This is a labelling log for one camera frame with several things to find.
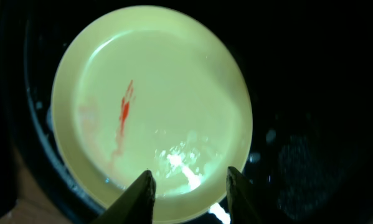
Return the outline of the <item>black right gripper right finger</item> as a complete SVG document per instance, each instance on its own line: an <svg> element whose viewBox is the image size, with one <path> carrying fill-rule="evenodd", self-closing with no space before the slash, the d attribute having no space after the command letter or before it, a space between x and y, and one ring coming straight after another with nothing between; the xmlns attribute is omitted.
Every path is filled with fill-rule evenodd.
<svg viewBox="0 0 373 224"><path fill-rule="evenodd" d="M264 224L255 205L252 184L235 168L227 168L227 202L233 224Z"/></svg>

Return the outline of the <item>yellow plate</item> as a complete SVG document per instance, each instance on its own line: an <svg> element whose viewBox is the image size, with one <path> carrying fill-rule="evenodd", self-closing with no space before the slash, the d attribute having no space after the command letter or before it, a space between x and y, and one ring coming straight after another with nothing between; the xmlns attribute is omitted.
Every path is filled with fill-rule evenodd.
<svg viewBox="0 0 373 224"><path fill-rule="evenodd" d="M101 16L65 51L51 109L65 165L101 207L149 170L153 222L230 223L225 179L248 159L252 109L235 59L200 22L158 6Z"/></svg>

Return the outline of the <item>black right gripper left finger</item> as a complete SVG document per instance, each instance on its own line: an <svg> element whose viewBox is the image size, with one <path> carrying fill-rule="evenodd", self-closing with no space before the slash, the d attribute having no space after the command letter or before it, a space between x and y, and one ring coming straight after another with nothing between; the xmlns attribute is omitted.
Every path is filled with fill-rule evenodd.
<svg viewBox="0 0 373 224"><path fill-rule="evenodd" d="M152 224L156 182L144 171L92 224Z"/></svg>

